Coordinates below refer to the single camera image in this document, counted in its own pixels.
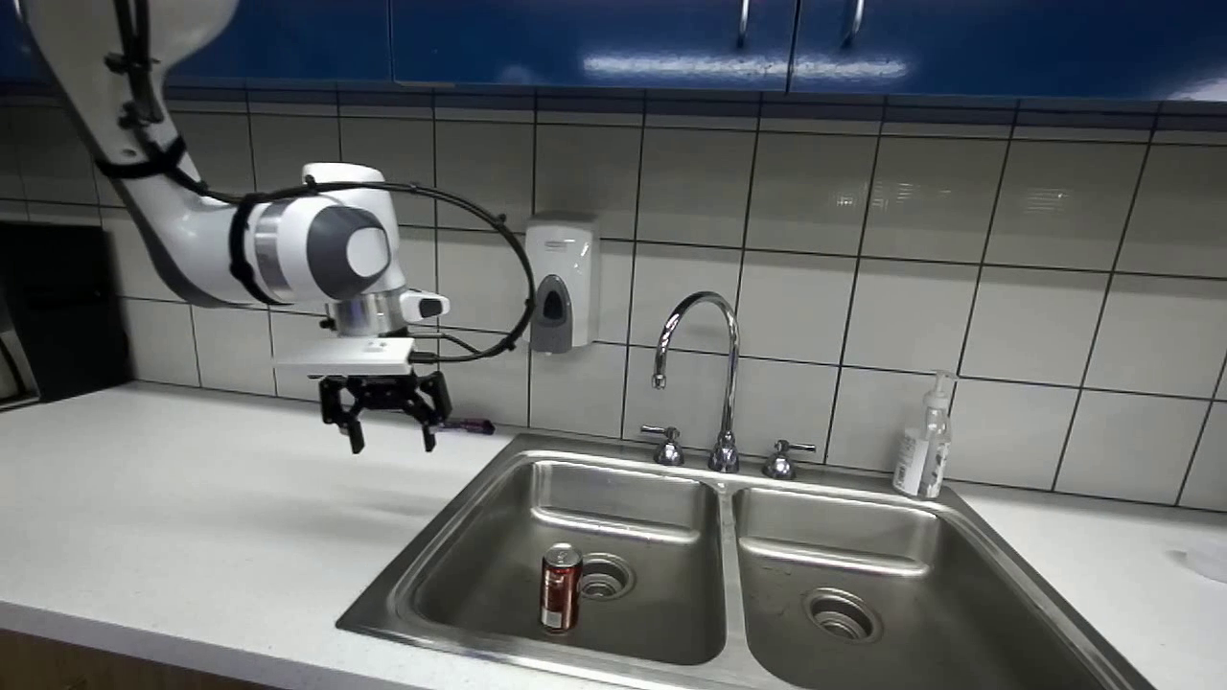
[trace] sink drain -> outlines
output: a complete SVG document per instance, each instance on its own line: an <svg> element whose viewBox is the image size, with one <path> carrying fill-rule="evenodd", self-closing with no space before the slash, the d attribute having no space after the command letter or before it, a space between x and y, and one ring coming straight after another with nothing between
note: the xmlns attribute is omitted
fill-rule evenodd
<svg viewBox="0 0 1227 690"><path fill-rule="evenodd" d="M851 590L841 590L841 585L815 585L810 599L805 599L805 608L813 619L813 626L820 633L831 633L841 639L851 639L851 643L870 643L883 636L883 619L870 608L867 599L851 593Z"/></svg>
<svg viewBox="0 0 1227 690"><path fill-rule="evenodd" d="M583 553L578 599L610 601L636 585L627 561L617 553Z"/></svg>

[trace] sink basin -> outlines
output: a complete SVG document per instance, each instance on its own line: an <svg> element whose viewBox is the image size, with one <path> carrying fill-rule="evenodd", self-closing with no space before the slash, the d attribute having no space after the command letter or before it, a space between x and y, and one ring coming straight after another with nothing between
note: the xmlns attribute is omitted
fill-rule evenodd
<svg viewBox="0 0 1227 690"><path fill-rule="evenodd" d="M797 688L1102 688L947 510L739 491L748 639Z"/></svg>
<svg viewBox="0 0 1227 690"><path fill-rule="evenodd" d="M583 553L573 633L535 626L552 543ZM597 684L1148 688L952 491L552 438L505 445L339 626Z"/></svg>

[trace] red soda can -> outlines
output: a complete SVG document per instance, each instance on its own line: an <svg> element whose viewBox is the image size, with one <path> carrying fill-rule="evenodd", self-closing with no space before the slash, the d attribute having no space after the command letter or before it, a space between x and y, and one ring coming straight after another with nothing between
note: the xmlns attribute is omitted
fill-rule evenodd
<svg viewBox="0 0 1227 690"><path fill-rule="evenodd" d="M539 626L569 633L578 622L578 553L573 543L552 543L539 556Z"/></svg>

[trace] white countertop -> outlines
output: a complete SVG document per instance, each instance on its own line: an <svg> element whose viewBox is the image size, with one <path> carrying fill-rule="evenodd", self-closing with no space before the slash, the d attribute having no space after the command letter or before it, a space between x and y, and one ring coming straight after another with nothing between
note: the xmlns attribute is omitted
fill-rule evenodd
<svg viewBox="0 0 1227 690"><path fill-rule="evenodd" d="M334 627L501 445L368 422L348 455L312 408L162 387L0 415L0 627L268 688L578 688ZM1153 688L1227 684L1227 581L1178 556L1227 518L957 495Z"/></svg>

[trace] faucet handle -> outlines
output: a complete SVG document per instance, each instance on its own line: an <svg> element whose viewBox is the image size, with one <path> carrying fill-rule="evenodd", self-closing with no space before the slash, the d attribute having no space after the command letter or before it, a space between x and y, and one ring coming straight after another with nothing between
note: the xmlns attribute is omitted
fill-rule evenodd
<svg viewBox="0 0 1227 690"><path fill-rule="evenodd" d="M795 445L795 442L781 438L781 442L776 442L776 454L763 463L763 475L795 479L797 463L810 463L810 459L795 459L789 454L815 454L815 449L813 445Z"/></svg>
<svg viewBox="0 0 1227 690"><path fill-rule="evenodd" d="M656 463L682 463L682 438L677 427L640 427L644 438L656 438Z"/></svg>

